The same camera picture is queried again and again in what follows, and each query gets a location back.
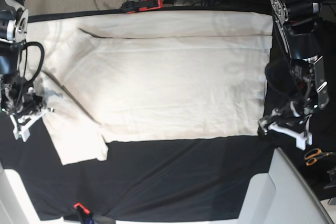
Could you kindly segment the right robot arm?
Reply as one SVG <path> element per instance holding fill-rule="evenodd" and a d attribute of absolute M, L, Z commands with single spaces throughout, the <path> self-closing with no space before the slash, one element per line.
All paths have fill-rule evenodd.
<path fill-rule="evenodd" d="M 41 43 L 26 40 L 29 11 L 24 2 L 1 0 L 1 112 L 10 117 L 15 139 L 25 142 L 30 137 L 30 127 L 53 109 L 46 106 L 34 88 L 45 51 Z M 22 60 L 28 60 L 29 47 L 40 50 L 40 61 L 36 72 L 27 80 L 26 72 L 19 67 Z"/>

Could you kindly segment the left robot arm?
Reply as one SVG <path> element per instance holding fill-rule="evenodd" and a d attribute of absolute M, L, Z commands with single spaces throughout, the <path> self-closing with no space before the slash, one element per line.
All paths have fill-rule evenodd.
<path fill-rule="evenodd" d="M 269 131 L 295 139 L 296 147 L 312 145 L 310 118 L 329 103 L 328 82 L 324 74 L 322 20 L 325 0 L 270 0 L 275 34 L 294 84 L 286 92 L 288 102 L 259 119 L 263 135 Z"/>

